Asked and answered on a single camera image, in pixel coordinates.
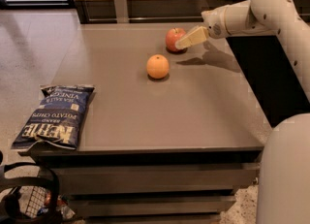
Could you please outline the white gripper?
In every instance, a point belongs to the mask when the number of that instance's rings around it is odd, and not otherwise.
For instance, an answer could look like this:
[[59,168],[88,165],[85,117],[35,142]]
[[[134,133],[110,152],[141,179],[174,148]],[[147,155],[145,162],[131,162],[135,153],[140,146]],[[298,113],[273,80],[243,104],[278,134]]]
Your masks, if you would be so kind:
[[222,6],[201,13],[204,26],[195,26],[175,42],[177,49],[185,49],[205,42],[210,36],[213,39],[230,37],[226,26],[226,11],[228,6]]

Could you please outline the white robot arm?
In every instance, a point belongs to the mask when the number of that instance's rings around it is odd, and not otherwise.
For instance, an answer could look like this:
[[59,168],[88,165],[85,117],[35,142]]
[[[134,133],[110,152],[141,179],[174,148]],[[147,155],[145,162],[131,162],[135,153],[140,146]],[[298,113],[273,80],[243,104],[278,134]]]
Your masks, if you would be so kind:
[[257,224],[310,224],[310,27],[294,0],[246,0],[201,13],[175,45],[225,38],[272,126]]

